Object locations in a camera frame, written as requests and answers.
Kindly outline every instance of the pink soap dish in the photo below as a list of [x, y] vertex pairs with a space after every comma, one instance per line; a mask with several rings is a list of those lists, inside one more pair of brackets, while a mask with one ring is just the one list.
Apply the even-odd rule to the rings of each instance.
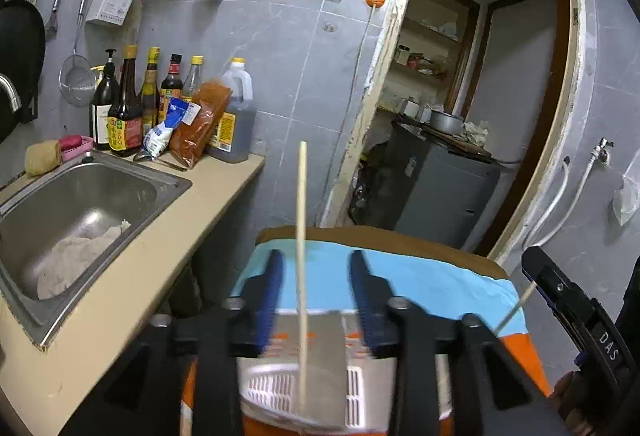
[[91, 151], [94, 148], [94, 139], [91, 137], [82, 137], [82, 143], [78, 145], [78, 147], [74, 147], [73, 149], [67, 149], [62, 152], [62, 161], [69, 161], [72, 158], [76, 158], [78, 155], [82, 155], [82, 153], [86, 153]]

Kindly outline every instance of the blue cloth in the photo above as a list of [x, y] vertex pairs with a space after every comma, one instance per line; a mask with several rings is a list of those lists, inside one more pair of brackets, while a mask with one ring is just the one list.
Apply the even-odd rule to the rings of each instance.
[[[273, 249], [284, 254], [284, 283], [278, 307], [295, 309], [295, 239], [272, 239], [255, 247], [236, 283], [234, 295], [240, 293], [245, 279], [262, 273]], [[349, 255], [354, 249], [357, 247], [327, 241], [306, 242], [306, 302], [309, 309], [355, 309], [348, 275]], [[516, 289], [508, 279], [478, 275], [435, 259], [361, 250], [371, 272], [387, 279], [396, 295], [408, 297], [439, 317], [459, 319], [465, 313], [475, 313], [493, 329], [518, 302]], [[515, 333], [528, 333], [522, 309], [500, 336]]]

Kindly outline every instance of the hand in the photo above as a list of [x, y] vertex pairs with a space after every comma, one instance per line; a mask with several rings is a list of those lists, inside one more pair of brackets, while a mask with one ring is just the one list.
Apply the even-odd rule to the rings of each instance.
[[[558, 382], [556, 382], [556, 386], [554, 387], [554, 392], [552, 392], [549, 396], [549, 400], [551, 400], [554, 409], [556, 409], [557, 411], [560, 411], [562, 400], [566, 400], [569, 386], [574, 379], [574, 372], [575, 371], [568, 372], [565, 376], [558, 380]], [[576, 436], [596, 436], [593, 427], [589, 424], [583, 412], [579, 408], [574, 408], [569, 411], [569, 414], [564, 420], [564, 424]]]

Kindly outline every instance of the plastic jug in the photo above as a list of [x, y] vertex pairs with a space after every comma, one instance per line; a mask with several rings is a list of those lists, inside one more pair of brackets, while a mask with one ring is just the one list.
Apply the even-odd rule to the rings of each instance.
[[249, 157], [256, 111], [251, 76], [244, 71], [242, 57], [231, 59], [231, 66], [221, 82], [231, 89], [231, 100], [205, 151], [220, 160], [237, 163]]

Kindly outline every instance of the sink basin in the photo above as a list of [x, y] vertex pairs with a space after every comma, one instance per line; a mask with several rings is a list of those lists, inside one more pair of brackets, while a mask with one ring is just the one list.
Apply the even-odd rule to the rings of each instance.
[[[190, 180], [92, 151], [23, 188], [0, 206], [0, 291], [33, 342], [47, 346], [91, 284]], [[54, 245], [130, 226], [62, 293], [38, 299]]]

